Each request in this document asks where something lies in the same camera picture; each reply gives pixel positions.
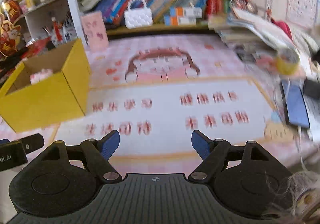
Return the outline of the yellow cardboard box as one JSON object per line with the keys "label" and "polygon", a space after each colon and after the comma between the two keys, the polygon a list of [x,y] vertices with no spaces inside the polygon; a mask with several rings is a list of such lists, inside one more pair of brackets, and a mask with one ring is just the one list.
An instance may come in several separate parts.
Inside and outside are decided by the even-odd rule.
{"label": "yellow cardboard box", "polygon": [[[30,84],[30,75],[52,69]],[[81,39],[21,63],[1,87],[1,117],[15,132],[85,116],[90,66]]]}

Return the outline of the orange blue medicine box lower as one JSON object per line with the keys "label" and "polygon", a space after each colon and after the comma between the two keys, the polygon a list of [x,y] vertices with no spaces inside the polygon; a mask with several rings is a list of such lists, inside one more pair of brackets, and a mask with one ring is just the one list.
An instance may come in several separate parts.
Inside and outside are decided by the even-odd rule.
{"label": "orange blue medicine box lower", "polygon": [[195,17],[164,16],[166,26],[196,25]]}

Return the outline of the yellow tape roll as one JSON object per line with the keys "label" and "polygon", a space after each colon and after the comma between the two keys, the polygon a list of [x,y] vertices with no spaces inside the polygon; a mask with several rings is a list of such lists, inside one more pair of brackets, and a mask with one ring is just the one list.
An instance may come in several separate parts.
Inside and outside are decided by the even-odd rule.
{"label": "yellow tape roll", "polygon": [[299,66],[299,56],[292,49],[280,49],[276,56],[276,68],[281,75],[292,75]]}

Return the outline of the pink sticker cylinder box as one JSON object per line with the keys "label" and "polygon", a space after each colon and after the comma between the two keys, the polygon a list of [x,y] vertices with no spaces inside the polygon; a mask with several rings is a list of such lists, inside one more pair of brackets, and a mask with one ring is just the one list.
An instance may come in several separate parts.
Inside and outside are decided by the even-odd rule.
{"label": "pink sticker cylinder box", "polygon": [[81,24],[91,52],[105,51],[109,41],[101,11],[81,16]]}

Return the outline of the white yellow bottle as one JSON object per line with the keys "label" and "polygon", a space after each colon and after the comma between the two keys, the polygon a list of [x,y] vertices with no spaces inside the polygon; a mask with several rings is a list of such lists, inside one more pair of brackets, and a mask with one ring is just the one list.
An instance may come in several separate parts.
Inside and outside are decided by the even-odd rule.
{"label": "white yellow bottle", "polygon": [[32,11],[33,9],[35,9],[35,2],[34,0],[25,0],[26,6],[28,11]]}

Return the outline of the red gold fortune god decoration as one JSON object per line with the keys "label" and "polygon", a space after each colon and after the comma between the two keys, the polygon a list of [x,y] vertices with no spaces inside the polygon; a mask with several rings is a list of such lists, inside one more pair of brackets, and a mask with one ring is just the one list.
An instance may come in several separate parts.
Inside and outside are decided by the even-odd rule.
{"label": "red gold fortune god decoration", "polygon": [[1,2],[1,55],[10,57],[18,50],[21,41],[21,26],[17,21],[23,13],[18,0]]}

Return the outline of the red tassel doll ornament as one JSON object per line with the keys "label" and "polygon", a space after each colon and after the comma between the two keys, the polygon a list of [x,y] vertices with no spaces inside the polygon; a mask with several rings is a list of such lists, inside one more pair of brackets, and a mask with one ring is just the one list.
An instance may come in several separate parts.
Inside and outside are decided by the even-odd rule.
{"label": "red tassel doll ornament", "polygon": [[53,29],[59,43],[62,42],[62,35],[60,33],[60,26],[55,17],[52,17]]}

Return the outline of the pink plush pig toy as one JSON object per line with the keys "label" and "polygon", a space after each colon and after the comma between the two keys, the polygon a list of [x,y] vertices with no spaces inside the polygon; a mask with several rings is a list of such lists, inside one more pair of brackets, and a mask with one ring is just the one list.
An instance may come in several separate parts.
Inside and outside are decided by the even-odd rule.
{"label": "pink plush pig toy", "polygon": [[52,69],[42,69],[41,71],[30,75],[30,84],[37,84],[53,75]]}

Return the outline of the blue notebook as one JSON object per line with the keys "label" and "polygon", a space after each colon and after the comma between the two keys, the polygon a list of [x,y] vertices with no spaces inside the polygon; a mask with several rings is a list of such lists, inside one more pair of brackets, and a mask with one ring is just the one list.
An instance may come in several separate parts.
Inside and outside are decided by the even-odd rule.
{"label": "blue notebook", "polygon": [[310,128],[310,121],[301,88],[289,80],[281,80],[281,94],[284,103],[285,120],[288,125]]}

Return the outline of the white cubby shelf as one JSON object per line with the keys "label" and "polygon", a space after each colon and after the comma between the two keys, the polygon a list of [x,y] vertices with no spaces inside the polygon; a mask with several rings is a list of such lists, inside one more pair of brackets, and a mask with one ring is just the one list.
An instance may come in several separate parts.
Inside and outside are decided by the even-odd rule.
{"label": "white cubby shelf", "polygon": [[[59,23],[61,43],[57,41],[52,17]],[[53,45],[58,46],[78,37],[67,0],[48,0],[25,13],[24,18],[32,40],[50,38]]]}

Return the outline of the stack of magazines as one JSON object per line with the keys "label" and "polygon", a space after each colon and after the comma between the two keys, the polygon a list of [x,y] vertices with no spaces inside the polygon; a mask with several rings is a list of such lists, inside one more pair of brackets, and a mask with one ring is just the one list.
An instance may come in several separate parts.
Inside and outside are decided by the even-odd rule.
{"label": "stack of magazines", "polygon": [[299,57],[311,57],[318,50],[310,35],[287,24],[285,27],[288,34],[272,22],[239,8],[232,8],[227,15],[210,15],[208,19],[208,29],[229,49],[241,54],[276,57],[289,50]]}

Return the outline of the orange blue medicine box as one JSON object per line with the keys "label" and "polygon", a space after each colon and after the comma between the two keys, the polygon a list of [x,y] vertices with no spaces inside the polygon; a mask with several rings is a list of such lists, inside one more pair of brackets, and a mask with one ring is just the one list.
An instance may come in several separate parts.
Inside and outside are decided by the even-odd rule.
{"label": "orange blue medicine box", "polygon": [[192,8],[192,7],[170,8],[170,16],[172,17],[202,18],[202,15],[203,15],[203,12],[201,8]]}
{"label": "orange blue medicine box", "polygon": [[195,17],[164,16],[166,26],[196,25]]}

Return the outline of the white quilted pearl handbag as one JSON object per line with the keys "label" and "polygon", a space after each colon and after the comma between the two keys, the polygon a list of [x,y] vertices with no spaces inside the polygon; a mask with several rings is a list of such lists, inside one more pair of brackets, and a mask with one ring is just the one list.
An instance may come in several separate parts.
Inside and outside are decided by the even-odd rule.
{"label": "white quilted pearl handbag", "polygon": [[[141,2],[142,8],[131,8],[135,2]],[[125,26],[128,29],[141,28],[153,25],[152,11],[147,7],[145,0],[129,0],[124,12]]]}

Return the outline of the orange blue medicine box upper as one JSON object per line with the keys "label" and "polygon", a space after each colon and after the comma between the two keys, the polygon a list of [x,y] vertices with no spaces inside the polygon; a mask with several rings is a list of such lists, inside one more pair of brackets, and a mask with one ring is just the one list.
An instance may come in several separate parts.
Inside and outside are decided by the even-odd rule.
{"label": "orange blue medicine box upper", "polygon": [[170,8],[170,16],[172,17],[202,18],[202,15],[203,15],[203,12],[201,8],[192,8],[192,7]]}

